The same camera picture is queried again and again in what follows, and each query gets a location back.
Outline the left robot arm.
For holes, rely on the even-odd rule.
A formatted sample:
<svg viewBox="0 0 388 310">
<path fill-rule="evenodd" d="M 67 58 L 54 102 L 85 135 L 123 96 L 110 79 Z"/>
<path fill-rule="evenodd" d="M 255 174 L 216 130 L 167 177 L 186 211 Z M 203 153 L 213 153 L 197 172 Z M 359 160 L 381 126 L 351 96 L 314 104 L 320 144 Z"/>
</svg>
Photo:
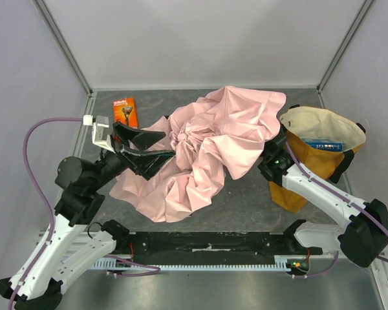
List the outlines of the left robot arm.
<svg viewBox="0 0 388 310">
<path fill-rule="evenodd" d="M 140 130 L 106 117 L 72 118 L 91 127 L 92 142 L 101 149 L 99 160 L 90 162 L 69 156 L 58 165 L 56 185 L 62 194 L 55 207 L 48 203 L 49 226 L 22 268 L 0 280 L 0 295 L 9 309 L 55 309 L 73 282 L 99 259 L 127 247 L 129 230 L 116 220 L 72 256 L 64 254 L 99 211 L 105 196 L 98 191 L 127 169 L 150 180 L 174 155 L 173 150 L 150 148 L 166 134 Z"/>
</svg>

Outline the pink folding umbrella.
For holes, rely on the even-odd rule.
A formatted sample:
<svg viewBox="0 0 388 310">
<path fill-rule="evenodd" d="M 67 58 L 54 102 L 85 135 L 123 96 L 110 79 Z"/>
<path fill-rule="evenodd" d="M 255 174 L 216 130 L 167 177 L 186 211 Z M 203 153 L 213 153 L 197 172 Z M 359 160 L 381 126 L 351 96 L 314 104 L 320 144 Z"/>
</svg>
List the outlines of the pink folding umbrella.
<svg viewBox="0 0 388 310">
<path fill-rule="evenodd" d="M 175 156 L 150 180 L 127 169 L 111 197 L 153 222 L 187 218 L 211 204 L 227 172 L 237 180 L 252 168 L 279 133 L 277 113 L 285 103 L 281 92 L 227 86 L 177 108 L 149 127 L 166 134 L 151 150 L 173 150 Z"/>
</svg>

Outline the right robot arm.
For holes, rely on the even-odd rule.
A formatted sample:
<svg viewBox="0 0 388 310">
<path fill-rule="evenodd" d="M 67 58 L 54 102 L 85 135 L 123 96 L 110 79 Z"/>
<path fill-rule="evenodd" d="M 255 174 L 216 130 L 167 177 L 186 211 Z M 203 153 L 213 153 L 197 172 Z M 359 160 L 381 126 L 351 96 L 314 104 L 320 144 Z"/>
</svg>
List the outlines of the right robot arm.
<svg viewBox="0 0 388 310">
<path fill-rule="evenodd" d="M 381 201 L 367 202 L 346 193 L 298 162 L 280 132 L 265 143 L 261 174 L 282 189 L 296 193 L 334 220 L 332 225 L 303 221 L 293 236 L 303 247 L 336 251 L 360 267 L 382 258 L 388 246 L 388 211 Z"/>
</svg>

